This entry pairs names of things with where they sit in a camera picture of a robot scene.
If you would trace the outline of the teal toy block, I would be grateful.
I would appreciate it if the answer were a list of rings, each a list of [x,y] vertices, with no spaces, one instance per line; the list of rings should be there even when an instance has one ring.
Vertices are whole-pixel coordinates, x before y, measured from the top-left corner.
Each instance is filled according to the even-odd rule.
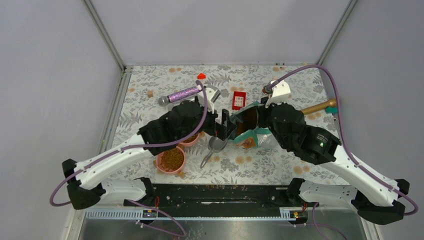
[[[338,108],[337,108],[337,107],[331,107],[331,106],[329,106],[329,107],[326,107],[326,108],[324,109],[324,111],[325,111],[327,114],[337,114],[337,113],[338,113]]]

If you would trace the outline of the black mounting base plate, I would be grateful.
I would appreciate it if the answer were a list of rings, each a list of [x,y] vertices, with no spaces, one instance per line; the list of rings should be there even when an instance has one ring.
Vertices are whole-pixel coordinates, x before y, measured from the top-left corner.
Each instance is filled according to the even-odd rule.
[[[216,185],[155,183],[138,203],[172,217],[279,217],[280,208],[312,207],[287,185]]]

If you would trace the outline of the floral table mat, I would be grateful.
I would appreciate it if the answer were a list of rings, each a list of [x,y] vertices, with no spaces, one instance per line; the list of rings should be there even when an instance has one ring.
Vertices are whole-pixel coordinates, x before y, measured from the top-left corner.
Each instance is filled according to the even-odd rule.
[[[158,98],[193,86],[200,73],[206,75],[206,85],[220,90],[216,107],[221,111],[232,108],[234,91],[246,92],[246,103],[251,104],[263,97],[264,85],[294,69],[293,65],[134,66],[131,69],[112,145],[123,143],[139,128],[166,113],[169,107],[161,107]],[[148,91],[153,91],[153,97],[148,97]],[[115,173],[113,178],[133,180],[146,177],[153,183],[218,185],[286,185],[293,178],[302,178],[326,185],[346,184],[335,173],[302,161],[280,147],[243,149],[229,143],[223,151],[213,154],[207,164],[200,168],[209,151],[208,141],[209,136],[203,134],[195,145],[185,148],[185,178],[159,174],[155,158],[127,166]]]

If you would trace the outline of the brown kibble in near bowl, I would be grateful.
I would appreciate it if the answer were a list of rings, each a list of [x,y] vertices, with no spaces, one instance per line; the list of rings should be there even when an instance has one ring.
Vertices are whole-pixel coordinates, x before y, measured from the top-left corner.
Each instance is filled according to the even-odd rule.
[[[179,148],[174,148],[163,153],[159,166],[166,172],[174,172],[183,165],[184,160],[184,152]]]

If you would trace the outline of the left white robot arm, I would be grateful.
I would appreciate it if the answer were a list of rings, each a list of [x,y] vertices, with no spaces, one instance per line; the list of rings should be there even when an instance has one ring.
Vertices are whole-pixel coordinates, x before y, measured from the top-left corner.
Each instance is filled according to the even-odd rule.
[[[176,148],[190,134],[205,132],[221,140],[228,139],[237,126],[225,109],[221,112],[221,122],[216,122],[217,117],[216,111],[209,112],[199,102],[185,100],[118,146],[85,161],[65,160],[62,169],[70,204],[75,210],[130,200],[144,206],[152,204],[155,192],[148,178],[112,180],[110,175]]]

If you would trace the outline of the red toy block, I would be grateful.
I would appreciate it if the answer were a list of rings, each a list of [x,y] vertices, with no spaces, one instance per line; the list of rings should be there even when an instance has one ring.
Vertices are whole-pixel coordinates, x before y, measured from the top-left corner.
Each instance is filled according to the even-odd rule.
[[[199,73],[198,75],[197,75],[197,79],[198,80],[205,80],[207,78],[207,76],[205,75],[205,74],[203,74],[203,73]]]

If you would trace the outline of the brown kibble in bowl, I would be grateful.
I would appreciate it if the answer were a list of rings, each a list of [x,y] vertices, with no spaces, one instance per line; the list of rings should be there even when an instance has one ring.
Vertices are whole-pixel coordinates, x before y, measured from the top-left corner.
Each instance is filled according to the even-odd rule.
[[[198,138],[199,134],[195,134],[193,136],[191,136],[190,138],[186,139],[185,141],[183,141],[183,144],[190,144],[192,142],[195,142]]]
[[[159,166],[166,172],[174,172],[183,165],[184,160],[184,152],[179,148],[174,148],[163,153]]]

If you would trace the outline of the purple glitter toy microphone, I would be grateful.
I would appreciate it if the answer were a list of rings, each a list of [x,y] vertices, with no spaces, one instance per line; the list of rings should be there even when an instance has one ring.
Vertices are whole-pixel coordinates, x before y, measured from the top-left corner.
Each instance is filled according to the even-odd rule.
[[[200,91],[201,91],[200,86],[194,86],[194,87],[186,88],[184,90],[177,91],[177,92],[174,92],[172,94],[159,97],[157,102],[160,106],[164,107],[164,106],[167,106],[168,104],[175,103],[175,102],[178,102],[180,100],[186,99],[188,97],[194,96],[194,95],[198,94]]]

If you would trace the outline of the red window brick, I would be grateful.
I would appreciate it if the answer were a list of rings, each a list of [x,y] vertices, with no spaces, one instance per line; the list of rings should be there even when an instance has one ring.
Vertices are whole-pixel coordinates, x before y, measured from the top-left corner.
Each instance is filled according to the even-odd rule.
[[[234,91],[232,98],[232,110],[240,110],[246,106],[247,93],[244,91]]]

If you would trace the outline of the pink pet bowl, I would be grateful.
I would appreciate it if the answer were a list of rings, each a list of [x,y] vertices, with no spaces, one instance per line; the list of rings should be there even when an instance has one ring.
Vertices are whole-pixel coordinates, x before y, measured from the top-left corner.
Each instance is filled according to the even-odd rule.
[[[199,141],[199,138],[200,138],[200,134],[197,133],[191,136],[190,138],[188,138],[187,140],[180,142],[179,145],[183,147],[191,147]]]
[[[183,175],[185,164],[186,153],[180,145],[160,153],[155,160],[155,166],[159,174]]]

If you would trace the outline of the green pet food bag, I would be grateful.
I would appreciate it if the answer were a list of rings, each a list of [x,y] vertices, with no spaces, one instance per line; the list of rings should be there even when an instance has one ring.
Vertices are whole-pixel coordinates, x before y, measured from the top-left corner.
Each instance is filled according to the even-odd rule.
[[[235,131],[228,137],[229,141],[246,150],[277,147],[278,142],[271,131],[267,127],[259,127],[258,107],[262,106],[258,101],[254,101],[229,117],[230,122],[236,125]]]

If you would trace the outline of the far pink pet bowl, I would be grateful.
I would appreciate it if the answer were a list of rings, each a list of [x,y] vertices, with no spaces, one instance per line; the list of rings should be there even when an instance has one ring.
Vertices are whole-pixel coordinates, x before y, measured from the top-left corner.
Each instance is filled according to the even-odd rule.
[[[183,147],[191,147],[199,141],[199,138],[200,138],[200,134],[197,133],[191,136],[190,138],[188,138],[187,140],[180,142],[179,145]]]

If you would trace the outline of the gold toy microphone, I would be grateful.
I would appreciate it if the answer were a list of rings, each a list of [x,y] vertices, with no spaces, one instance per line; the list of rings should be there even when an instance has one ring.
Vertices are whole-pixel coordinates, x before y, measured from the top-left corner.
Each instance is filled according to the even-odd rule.
[[[337,100],[335,98],[331,98],[325,102],[304,108],[301,110],[301,112],[304,115],[309,115],[309,114],[319,112],[321,110],[325,110],[326,108],[335,108],[335,107],[337,107]]]

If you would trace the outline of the brown kibble in far bowl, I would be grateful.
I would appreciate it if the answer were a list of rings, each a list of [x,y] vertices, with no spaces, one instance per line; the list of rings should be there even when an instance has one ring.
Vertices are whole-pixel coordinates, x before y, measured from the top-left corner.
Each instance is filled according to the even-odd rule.
[[[190,138],[186,139],[185,141],[183,141],[183,144],[190,144],[192,142],[195,142],[198,138],[199,134],[195,134],[193,136],[191,136]]]

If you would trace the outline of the metal food scoop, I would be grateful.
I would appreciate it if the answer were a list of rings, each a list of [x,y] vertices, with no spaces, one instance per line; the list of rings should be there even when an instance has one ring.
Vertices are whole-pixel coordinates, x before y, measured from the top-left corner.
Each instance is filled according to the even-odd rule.
[[[221,152],[228,144],[229,139],[221,140],[216,136],[212,136],[208,142],[208,154],[203,158],[200,168],[202,169],[211,159],[212,155]]]

